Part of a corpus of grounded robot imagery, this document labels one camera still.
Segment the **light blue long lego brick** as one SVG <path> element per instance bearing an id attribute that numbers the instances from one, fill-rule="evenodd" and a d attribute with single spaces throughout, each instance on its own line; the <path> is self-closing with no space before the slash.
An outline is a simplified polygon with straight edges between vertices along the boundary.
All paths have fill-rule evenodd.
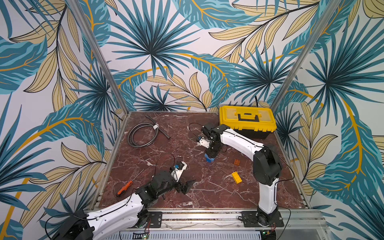
<path id="1" fill-rule="evenodd" d="M 213 163 L 214 160 L 215 160 L 214 158 L 209 157 L 208 154 L 205 154 L 205 158 L 206 158 L 206 161 L 207 161 L 208 163 Z"/>

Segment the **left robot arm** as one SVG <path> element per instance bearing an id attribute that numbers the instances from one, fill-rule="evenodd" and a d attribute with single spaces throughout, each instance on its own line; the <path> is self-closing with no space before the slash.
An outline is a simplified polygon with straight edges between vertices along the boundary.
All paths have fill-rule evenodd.
<path id="1" fill-rule="evenodd" d="M 161 171 L 118 203 L 94 212 L 74 212 L 64 220 L 51 239 L 103 240 L 123 229 L 145 226 L 150 217 L 148 209 L 158 202 L 159 197 L 172 190 L 185 195 L 196 182 L 181 182 L 182 173 L 178 169 Z"/>

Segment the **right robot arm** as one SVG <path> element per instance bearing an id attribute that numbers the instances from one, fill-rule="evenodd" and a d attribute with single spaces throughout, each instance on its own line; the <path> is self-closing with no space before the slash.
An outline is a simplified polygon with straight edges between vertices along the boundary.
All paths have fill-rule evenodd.
<path id="1" fill-rule="evenodd" d="M 262 143 L 255 142 L 226 125 L 202 126 L 204 137 L 199 143 L 206 148 L 206 161 L 211 163 L 224 145 L 227 145 L 253 161 L 253 176 L 259 183 L 258 224 L 268 227 L 278 216 L 277 186 L 283 165 L 279 155 Z"/>

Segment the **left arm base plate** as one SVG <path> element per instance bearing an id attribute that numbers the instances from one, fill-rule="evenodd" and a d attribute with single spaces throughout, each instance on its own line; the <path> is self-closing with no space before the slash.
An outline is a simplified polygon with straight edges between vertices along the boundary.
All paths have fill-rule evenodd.
<path id="1" fill-rule="evenodd" d="M 148 210 L 143 210 L 138 213 L 138 221 L 134 227 L 159 229 L 162 225 L 162 219 L 162 212 L 149 212 Z"/>

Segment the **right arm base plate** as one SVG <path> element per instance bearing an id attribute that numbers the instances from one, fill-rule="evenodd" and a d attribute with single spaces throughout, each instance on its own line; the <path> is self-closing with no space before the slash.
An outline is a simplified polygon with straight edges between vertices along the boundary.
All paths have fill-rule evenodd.
<path id="1" fill-rule="evenodd" d="M 258 211 L 243 211 L 238 219 L 244 224 L 245 228 L 275 228 L 283 227 L 285 224 L 279 211 L 271 214 L 264 214 Z"/>

